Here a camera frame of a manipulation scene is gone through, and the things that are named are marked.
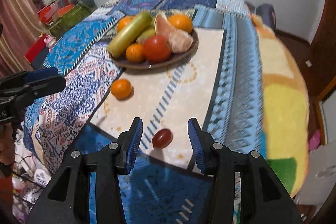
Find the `person's left hand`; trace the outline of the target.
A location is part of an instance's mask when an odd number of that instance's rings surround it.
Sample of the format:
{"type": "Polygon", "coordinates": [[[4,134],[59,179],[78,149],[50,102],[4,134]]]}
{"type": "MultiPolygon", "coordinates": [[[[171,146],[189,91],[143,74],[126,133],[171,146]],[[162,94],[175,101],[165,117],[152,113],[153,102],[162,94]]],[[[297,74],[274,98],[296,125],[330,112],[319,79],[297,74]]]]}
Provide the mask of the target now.
{"type": "Polygon", "coordinates": [[[11,165],[15,159],[13,128],[10,123],[2,125],[0,138],[0,161],[4,165],[11,165]]]}

